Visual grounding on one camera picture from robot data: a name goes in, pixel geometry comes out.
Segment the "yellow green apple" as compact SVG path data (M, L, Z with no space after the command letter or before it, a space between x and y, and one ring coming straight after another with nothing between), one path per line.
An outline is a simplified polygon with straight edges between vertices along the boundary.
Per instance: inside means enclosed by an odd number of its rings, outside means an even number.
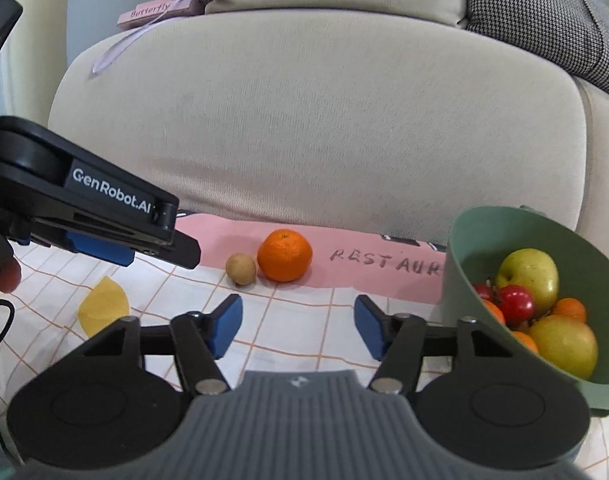
M548 310L557 300L559 273L553 258L535 248L522 248L509 254L496 273L495 286L525 287L530 292L534 307Z

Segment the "lilac ribbon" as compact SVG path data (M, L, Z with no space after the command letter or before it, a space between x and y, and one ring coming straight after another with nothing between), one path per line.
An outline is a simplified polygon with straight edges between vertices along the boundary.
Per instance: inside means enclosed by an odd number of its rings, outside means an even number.
M173 16L169 16L163 13L160 18L148 22L142 27L131 30L126 36L122 37L119 41L113 44L102 56L100 56L92 65L91 76L97 77L109 68L114 62L120 58L120 56L134 44L135 41L143 37L150 32L152 29L163 24L165 21L172 21Z

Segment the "pink butterfly box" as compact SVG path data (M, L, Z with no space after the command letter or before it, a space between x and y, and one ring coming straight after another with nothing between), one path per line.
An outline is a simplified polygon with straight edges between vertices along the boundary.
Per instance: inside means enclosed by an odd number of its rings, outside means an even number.
M200 13L196 0L152 0L140 3L134 10L118 17L117 27L128 30L165 18L184 18Z

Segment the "brown longan fruit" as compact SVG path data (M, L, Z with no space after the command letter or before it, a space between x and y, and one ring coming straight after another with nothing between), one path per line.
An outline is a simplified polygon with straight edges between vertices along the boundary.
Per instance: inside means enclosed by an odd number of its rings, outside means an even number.
M249 286L256 281L256 260L242 252L230 255L225 262L225 273L237 286Z

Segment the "beige sofa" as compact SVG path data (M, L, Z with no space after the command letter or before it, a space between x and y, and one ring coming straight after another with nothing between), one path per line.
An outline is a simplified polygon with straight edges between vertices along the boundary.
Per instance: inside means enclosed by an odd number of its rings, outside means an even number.
M529 206L609 258L609 94L456 27L375 12L173 18L97 77L68 0L18 0L5 110L184 209L442 243L483 205Z

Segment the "large orange tangerine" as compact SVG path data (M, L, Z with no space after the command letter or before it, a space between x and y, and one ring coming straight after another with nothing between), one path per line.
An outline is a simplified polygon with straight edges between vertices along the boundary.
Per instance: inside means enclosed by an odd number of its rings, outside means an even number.
M498 322L500 322L502 325L506 324L504 313L496 304L493 304L492 301L487 300L487 299L483 299L482 302L485 305L485 307L487 308L487 310L489 310L493 314L493 316L498 320Z

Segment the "green plastic bowl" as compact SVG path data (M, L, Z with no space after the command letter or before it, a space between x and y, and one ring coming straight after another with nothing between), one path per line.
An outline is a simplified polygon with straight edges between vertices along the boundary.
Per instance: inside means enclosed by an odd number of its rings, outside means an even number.
M472 286L488 278L493 280L502 261L521 248L540 249L550 255L559 271L559 292L587 307L589 326L598 344L596 368L586 380L562 375L577 383L594 415L608 415L609 259L545 214L530 208L484 206L457 217L449 231L442 271L442 322L453 326L469 315L509 339L510 330L497 322Z

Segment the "pink checkered tablecloth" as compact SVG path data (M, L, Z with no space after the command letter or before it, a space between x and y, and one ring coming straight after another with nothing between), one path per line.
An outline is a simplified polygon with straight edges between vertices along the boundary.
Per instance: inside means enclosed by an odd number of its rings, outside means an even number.
M236 222L208 214L181 220L202 234L202 260L193 270L148 256L117 266L39 245L15 252L22 267L19 287L9 295L15 313L0 313L0 427L12 397L50 364L85 339L80 304L101 282L117 289L119 301L146 324L161 324L188 310L209 312L234 292L226 259L253 252L270 232L266 224ZM274 408L298 415L313 412L310 396L286 388L284 379L312 385L321 376L328 401L352 393L374 375L353 325L353 301L367 292L389 313L411 313L439 324L438 298L444 257L429 245L395 244L376 235L303 228L314 260L295 284L258 278L243 288L242 327L222 359L225 378L236 386L264 390ZM136 479L469 479L472 470L425 439L402 428L403 411L357 394L350 428L365 427L355 445L328 430L305 428L303 447L286 451L280 428L261 428L254 413L232 417L233 428L217 436L202 422L187 427L186 446L173 448L171 463L144 463Z

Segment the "yellow red apple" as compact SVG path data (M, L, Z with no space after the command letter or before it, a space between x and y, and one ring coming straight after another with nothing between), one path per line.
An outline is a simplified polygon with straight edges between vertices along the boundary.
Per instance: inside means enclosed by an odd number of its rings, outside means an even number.
M539 355L574 377L588 380L597 365L598 342L592 329L566 315L548 315L529 328Z

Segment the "right orange tangerine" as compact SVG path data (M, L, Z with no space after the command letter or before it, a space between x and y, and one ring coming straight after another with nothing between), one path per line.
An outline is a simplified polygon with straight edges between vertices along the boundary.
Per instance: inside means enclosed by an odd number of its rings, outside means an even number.
M257 252L257 263L265 278L290 283L306 274L313 259L309 241L296 231L279 229L263 240Z

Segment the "houndstooth cushion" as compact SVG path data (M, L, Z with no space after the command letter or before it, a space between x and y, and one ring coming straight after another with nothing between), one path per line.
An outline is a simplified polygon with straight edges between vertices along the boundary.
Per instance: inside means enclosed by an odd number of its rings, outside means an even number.
M598 0L467 0L467 29L609 94L609 8Z

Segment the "small red tomato with stem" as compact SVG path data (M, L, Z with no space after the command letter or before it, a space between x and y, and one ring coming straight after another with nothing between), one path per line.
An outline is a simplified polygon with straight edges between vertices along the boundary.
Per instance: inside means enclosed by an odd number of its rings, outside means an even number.
M517 326L529 321L534 315L531 292L520 285L507 285L498 291L499 308L508 326Z

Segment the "small tangerine in bowl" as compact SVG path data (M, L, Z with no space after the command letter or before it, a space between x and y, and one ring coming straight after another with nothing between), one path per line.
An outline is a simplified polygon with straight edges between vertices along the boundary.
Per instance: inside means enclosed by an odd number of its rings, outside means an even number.
M559 299L551 308L551 315L563 315L586 324L587 311L585 305L575 298Z

